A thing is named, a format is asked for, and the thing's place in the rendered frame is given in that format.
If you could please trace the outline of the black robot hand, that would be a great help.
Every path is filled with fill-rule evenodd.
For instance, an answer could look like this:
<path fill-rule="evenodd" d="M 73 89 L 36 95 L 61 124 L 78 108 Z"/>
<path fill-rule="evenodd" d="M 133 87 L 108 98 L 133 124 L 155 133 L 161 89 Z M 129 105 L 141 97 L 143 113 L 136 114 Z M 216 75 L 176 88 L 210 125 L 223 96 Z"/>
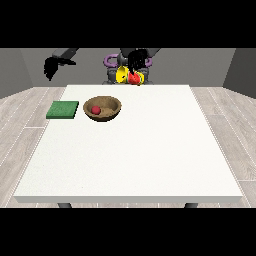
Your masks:
<path fill-rule="evenodd" d="M 70 59 L 49 57 L 44 63 L 44 74 L 51 81 L 55 73 L 58 71 L 59 65 L 75 65 L 75 62 Z"/>
<path fill-rule="evenodd" d="M 129 53 L 128 55 L 128 69 L 131 74 L 141 68 L 145 68 L 145 61 L 148 58 L 146 49 L 138 49 Z"/>

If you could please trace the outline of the yellow cup with melon print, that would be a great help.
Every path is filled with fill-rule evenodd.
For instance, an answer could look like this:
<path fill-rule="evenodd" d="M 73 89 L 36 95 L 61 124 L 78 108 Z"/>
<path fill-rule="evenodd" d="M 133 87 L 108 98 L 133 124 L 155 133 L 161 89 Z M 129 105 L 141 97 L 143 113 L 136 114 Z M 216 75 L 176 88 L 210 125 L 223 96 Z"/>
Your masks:
<path fill-rule="evenodd" d="M 116 82 L 119 84 L 141 85 L 144 83 L 144 75 L 141 72 L 130 72 L 126 66 L 120 66 L 116 72 Z"/>

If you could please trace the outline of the green square pad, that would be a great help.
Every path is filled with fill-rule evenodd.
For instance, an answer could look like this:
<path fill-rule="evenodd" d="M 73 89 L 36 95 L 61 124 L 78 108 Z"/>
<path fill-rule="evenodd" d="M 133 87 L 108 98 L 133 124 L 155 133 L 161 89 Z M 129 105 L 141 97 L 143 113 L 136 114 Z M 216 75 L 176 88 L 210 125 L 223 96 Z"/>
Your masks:
<path fill-rule="evenodd" d="M 73 119 L 75 117 L 78 101 L 54 101 L 47 114 L 47 119 Z"/>

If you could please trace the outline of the brown wooden bowl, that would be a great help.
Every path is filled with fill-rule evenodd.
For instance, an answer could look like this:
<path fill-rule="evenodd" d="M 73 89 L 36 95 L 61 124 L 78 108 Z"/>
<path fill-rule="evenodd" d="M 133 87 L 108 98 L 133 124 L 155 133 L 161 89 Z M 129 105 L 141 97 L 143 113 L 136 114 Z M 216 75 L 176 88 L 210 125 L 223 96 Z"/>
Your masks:
<path fill-rule="evenodd" d="M 92 108 L 99 107 L 100 113 L 93 114 Z M 121 110 L 121 102 L 112 96 L 96 96 L 87 100 L 83 105 L 85 114 L 97 122 L 107 122 L 114 119 Z"/>

